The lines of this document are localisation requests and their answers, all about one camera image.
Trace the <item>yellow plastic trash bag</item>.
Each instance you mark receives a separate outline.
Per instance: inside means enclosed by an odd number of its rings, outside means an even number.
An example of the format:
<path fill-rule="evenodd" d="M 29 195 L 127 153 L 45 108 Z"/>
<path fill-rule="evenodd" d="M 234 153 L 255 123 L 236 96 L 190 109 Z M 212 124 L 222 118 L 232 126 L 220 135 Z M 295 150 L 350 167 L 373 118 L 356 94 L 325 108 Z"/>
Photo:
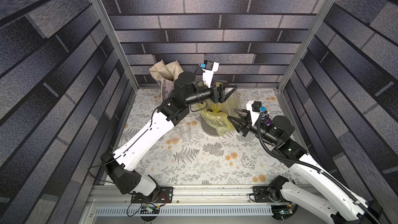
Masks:
<path fill-rule="evenodd" d="M 228 120 L 228 115 L 222 112 L 221 106 L 222 103 L 213 103 L 211 100 L 199 105 L 201 108 L 200 120 L 205 120 L 207 124 L 215 128 L 219 137 L 235 131 L 234 126 Z"/>

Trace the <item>small clear bean jar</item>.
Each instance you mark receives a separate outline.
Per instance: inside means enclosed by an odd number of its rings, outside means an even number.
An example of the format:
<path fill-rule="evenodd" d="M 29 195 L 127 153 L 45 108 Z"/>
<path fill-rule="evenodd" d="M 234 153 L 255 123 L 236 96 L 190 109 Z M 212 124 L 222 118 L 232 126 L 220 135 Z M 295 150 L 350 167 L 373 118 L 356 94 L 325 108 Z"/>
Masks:
<path fill-rule="evenodd" d="M 192 132 L 191 132 L 191 127 L 187 124 L 184 124 L 180 127 L 180 133 L 181 133 L 181 138 L 184 142 L 189 142 L 191 141 L 192 138 Z"/>

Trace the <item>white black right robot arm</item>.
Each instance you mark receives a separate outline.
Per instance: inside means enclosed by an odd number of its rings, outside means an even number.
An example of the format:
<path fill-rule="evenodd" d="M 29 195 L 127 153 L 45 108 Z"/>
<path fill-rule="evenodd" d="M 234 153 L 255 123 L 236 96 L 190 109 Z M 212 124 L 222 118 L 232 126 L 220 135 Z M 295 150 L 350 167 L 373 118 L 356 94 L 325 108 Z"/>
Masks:
<path fill-rule="evenodd" d="M 293 181 L 277 176 L 268 185 L 273 201 L 286 200 L 317 215 L 328 224 L 379 224 L 381 205 L 355 194 L 323 169 L 299 143 L 291 139 L 294 126 L 288 118 L 278 115 L 270 124 L 265 112 L 243 110 L 238 117 L 229 116 L 237 132 L 249 132 L 259 139 L 263 149 L 286 167 L 301 174 L 322 197 L 297 186 Z"/>

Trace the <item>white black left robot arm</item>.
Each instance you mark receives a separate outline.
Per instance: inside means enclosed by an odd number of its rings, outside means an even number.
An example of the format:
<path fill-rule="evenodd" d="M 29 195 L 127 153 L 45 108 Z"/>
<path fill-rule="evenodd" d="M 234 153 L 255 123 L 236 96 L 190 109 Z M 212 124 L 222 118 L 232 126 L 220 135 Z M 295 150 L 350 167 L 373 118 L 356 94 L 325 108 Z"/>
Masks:
<path fill-rule="evenodd" d="M 146 197 L 157 195 L 157 182 L 135 171 L 142 157 L 164 134 L 190 113 L 191 105 L 207 100 L 223 103 L 236 90 L 237 86 L 231 84 L 200 86 L 193 73 L 181 73 L 174 81 L 174 89 L 169 97 L 154 110 L 147 124 L 125 145 L 102 154 L 101 161 L 105 171 L 120 193 L 126 195 L 134 191 Z"/>

